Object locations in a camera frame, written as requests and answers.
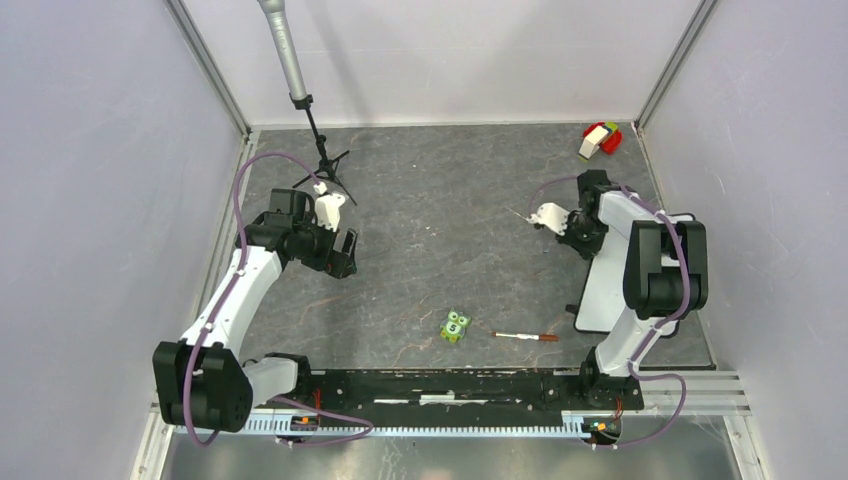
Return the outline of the red and white toy blocks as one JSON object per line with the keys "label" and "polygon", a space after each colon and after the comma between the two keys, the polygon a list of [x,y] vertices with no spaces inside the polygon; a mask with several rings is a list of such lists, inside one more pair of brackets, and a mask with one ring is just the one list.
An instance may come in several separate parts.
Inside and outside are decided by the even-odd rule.
{"label": "red and white toy blocks", "polygon": [[583,161],[588,161],[598,151],[612,155],[619,148],[622,140],[623,134],[616,123],[597,122],[590,125],[582,133],[578,157]]}

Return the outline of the white whiteboard black frame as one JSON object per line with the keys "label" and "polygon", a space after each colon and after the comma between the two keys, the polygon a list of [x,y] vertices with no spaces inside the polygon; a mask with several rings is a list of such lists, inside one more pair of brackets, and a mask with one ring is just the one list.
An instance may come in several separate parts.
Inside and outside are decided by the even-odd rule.
{"label": "white whiteboard black frame", "polygon": [[626,255],[599,254],[592,260],[579,303],[569,305],[578,332],[608,334],[612,331],[626,307],[623,294],[625,262]]}

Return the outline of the white marker brown cap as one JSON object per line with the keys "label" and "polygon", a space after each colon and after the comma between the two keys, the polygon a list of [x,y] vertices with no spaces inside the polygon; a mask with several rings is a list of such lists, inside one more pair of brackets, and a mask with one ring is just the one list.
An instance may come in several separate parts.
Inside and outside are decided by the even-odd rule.
{"label": "white marker brown cap", "polygon": [[493,331],[491,335],[496,338],[513,338],[519,340],[539,341],[539,342],[558,342],[559,337],[553,334],[531,334],[531,333],[508,333]]}

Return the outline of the green owl number block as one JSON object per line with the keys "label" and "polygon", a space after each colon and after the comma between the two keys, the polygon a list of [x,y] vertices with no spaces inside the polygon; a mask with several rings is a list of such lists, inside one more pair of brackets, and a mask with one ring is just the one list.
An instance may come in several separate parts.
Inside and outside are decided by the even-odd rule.
{"label": "green owl number block", "polygon": [[472,318],[470,316],[451,309],[445,320],[440,324],[440,336],[450,343],[455,344],[465,336],[471,322]]}

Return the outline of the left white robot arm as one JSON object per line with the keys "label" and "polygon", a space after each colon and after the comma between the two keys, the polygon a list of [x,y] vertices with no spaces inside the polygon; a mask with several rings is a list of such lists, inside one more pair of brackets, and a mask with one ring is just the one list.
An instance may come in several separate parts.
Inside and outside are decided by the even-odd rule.
{"label": "left white robot arm", "polygon": [[237,233],[224,279],[177,341],[162,341],[152,365],[163,421],[194,430],[236,433],[253,408],[280,398],[290,407],[314,394],[306,357],[271,353],[239,361],[251,322],[286,266],[299,262],[336,279],[356,273],[358,234],[338,237],[347,198],[319,186],[314,195],[275,189],[269,207]]}

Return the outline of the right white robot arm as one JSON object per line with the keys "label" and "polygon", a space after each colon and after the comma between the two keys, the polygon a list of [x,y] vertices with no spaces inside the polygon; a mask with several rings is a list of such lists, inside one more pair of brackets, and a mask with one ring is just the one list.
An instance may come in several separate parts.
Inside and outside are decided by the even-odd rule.
{"label": "right white robot arm", "polygon": [[569,310],[578,328],[606,335],[582,362],[577,382],[580,400],[602,408],[636,389],[649,349],[706,304],[707,229],[691,214],[653,207],[604,170],[576,180],[578,207],[554,231],[590,263],[580,300]]}

